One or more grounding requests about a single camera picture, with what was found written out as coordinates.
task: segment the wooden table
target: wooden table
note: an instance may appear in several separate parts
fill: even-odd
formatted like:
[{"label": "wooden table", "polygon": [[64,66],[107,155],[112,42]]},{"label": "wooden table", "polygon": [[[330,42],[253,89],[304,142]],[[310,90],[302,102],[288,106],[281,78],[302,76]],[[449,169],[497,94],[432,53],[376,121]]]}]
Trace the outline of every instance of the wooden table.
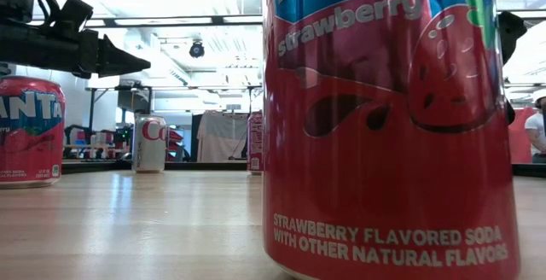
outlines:
[{"label": "wooden table", "polygon": [[[546,279],[546,180],[517,178],[521,280]],[[0,192],[2,280],[285,280],[264,254],[261,177],[99,172]]]}]

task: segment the white cloth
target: white cloth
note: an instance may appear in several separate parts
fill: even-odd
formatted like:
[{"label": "white cloth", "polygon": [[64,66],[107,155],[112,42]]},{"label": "white cloth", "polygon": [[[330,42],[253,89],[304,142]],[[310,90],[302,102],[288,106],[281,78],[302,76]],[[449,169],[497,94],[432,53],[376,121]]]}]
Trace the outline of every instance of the white cloth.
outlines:
[{"label": "white cloth", "polygon": [[198,162],[223,162],[241,157],[247,139],[246,114],[207,111],[201,118],[197,139]]},{"label": "white cloth", "polygon": [[[546,145],[546,134],[544,133],[544,118],[541,113],[536,113],[531,117],[527,118],[526,130],[537,130],[538,141],[541,144]],[[540,150],[538,150],[537,148],[535,148],[535,146],[531,144],[531,155],[535,155],[537,153],[540,154]]]}]

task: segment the strawberry soda can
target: strawberry soda can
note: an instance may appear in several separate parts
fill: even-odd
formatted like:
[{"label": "strawberry soda can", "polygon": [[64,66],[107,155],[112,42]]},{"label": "strawberry soda can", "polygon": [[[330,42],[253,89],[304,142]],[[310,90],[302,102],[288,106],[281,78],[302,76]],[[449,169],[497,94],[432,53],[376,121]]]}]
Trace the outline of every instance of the strawberry soda can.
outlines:
[{"label": "strawberry soda can", "polygon": [[65,96],[43,79],[0,77],[0,188],[61,178]]},{"label": "strawberry soda can", "polygon": [[514,280],[495,0],[266,0],[264,245],[298,278]]},{"label": "strawberry soda can", "polygon": [[261,174],[264,170],[264,116],[261,111],[248,118],[247,171]]}]

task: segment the security camera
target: security camera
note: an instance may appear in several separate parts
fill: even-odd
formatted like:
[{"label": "security camera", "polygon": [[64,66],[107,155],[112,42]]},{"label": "security camera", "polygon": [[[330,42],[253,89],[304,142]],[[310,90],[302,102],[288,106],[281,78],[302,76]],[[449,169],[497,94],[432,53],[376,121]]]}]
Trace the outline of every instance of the security camera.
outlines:
[{"label": "security camera", "polygon": [[194,41],[194,44],[189,49],[189,55],[194,58],[199,58],[205,55],[205,48],[200,41]]}]

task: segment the silver soda can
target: silver soda can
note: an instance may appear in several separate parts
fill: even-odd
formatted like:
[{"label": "silver soda can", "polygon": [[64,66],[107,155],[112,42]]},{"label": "silver soda can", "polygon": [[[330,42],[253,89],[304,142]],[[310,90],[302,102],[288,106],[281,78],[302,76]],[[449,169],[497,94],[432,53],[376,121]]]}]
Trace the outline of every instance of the silver soda can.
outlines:
[{"label": "silver soda can", "polygon": [[141,114],[133,135],[133,170],[161,172],[165,169],[167,125],[159,116]]}]

